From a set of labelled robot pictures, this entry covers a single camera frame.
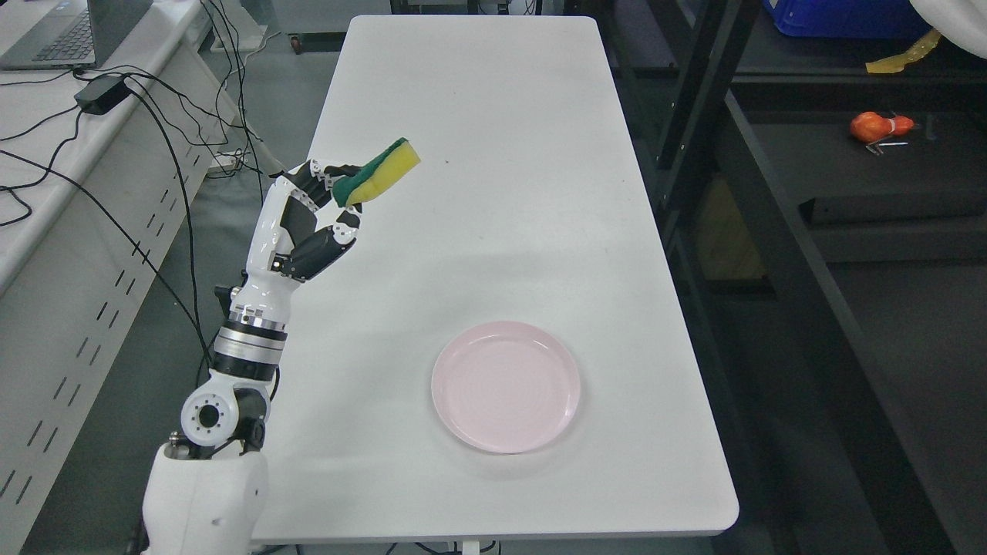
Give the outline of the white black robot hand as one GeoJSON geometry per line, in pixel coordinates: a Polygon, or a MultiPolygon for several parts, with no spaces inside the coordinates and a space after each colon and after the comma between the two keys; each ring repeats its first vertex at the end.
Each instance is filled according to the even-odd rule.
{"type": "Polygon", "coordinates": [[[355,245],[361,204],[323,228],[317,213],[334,200],[335,184],[360,170],[308,160],[276,177],[251,236],[246,278],[231,295],[228,326],[285,331],[294,291],[355,245]]]}

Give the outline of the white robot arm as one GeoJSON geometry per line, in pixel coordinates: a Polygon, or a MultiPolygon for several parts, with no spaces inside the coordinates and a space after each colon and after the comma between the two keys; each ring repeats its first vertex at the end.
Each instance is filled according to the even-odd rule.
{"type": "Polygon", "coordinates": [[[159,447],[143,499],[146,554],[247,554],[268,498],[262,453],[285,316],[232,311],[208,377],[184,401],[180,429],[159,447]]]}

